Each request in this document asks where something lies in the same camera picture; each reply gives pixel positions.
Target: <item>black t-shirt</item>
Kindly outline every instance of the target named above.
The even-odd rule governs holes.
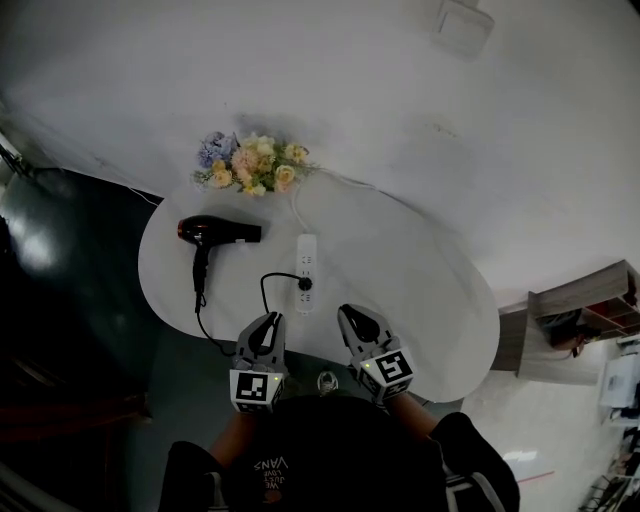
[[[292,398],[276,405],[249,451],[228,471],[202,448],[175,443],[159,510],[214,510],[221,492],[232,510],[444,512],[447,485],[465,487],[451,483],[457,478],[452,473],[484,475],[503,510],[518,510],[518,486],[509,467],[464,414],[445,417],[431,438],[416,443],[365,400]],[[486,490],[469,487],[475,491],[459,495],[460,510],[465,503],[474,511],[495,510],[490,499],[484,505],[478,501],[478,492]]]

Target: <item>table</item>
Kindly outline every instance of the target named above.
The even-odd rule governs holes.
[[[498,310],[487,283],[444,232],[389,196],[321,172],[304,183],[297,206],[318,239],[318,299],[304,317],[294,308],[293,280],[265,281],[270,309],[287,320],[287,349],[348,364],[336,315],[342,304],[356,303],[383,314],[410,348],[418,368],[411,391],[436,402],[473,391],[496,354]],[[193,336],[204,337],[193,310],[195,247],[176,228],[195,214],[263,226],[261,243],[211,253],[203,324],[216,339],[237,340],[265,313],[260,277],[295,272],[303,230],[289,195],[202,193],[185,184],[165,199],[140,243],[140,284],[162,320]]]

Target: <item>hair dryer handle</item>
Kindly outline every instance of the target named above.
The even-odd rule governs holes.
[[[196,313],[204,305],[204,282],[207,277],[207,267],[209,266],[210,247],[198,245],[196,255],[193,258],[193,289],[196,292]]]

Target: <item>white wall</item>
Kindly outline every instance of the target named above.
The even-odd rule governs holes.
[[[433,0],[6,2],[0,95],[61,164],[161,195],[208,131],[295,134],[458,231],[500,305],[640,269],[640,17],[480,8],[467,63],[429,42]]]

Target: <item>gray floor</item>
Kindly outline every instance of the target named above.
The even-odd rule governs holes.
[[[148,389],[153,419],[125,435],[123,486],[131,512],[156,509],[171,444],[209,446],[232,411],[229,360],[205,339],[164,324],[140,289],[138,245],[153,210],[124,187],[58,170],[14,178],[0,199],[23,268],[65,304],[55,315],[79,325],[78,336],[105,347]],[[366,397],[344,367],[293,353],[286,362],[297,394],[314,393],[318,373],[329,367],[342,389]],[[427,407],[444,415],[461,401]]]

